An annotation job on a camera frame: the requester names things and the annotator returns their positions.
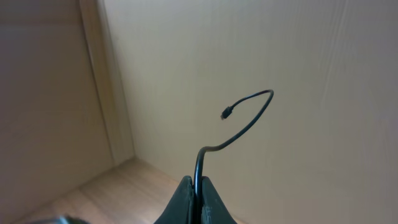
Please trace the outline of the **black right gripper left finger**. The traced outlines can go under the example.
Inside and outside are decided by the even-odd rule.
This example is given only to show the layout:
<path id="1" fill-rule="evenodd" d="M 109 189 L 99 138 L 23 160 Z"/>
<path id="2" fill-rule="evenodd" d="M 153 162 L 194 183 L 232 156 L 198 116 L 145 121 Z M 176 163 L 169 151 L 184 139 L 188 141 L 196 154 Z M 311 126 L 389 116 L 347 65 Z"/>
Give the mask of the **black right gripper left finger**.
<path id="1" fill-rule="evenodd" d="M 186 175 L 180 181 L 172 198 L 155 224 L 191 224 L 194 193 L 192 178 Z"/>

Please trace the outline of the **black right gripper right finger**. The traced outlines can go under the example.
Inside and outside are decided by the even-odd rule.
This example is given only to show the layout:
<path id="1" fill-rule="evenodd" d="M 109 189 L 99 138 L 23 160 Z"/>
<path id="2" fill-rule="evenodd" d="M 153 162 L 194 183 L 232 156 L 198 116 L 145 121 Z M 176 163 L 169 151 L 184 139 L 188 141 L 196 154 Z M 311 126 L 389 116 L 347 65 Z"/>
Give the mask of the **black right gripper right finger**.
<path id="1" fill-rule="evenodd" d="M 208 177 L 202 178 L 202 224 L 237 224 Z"/>

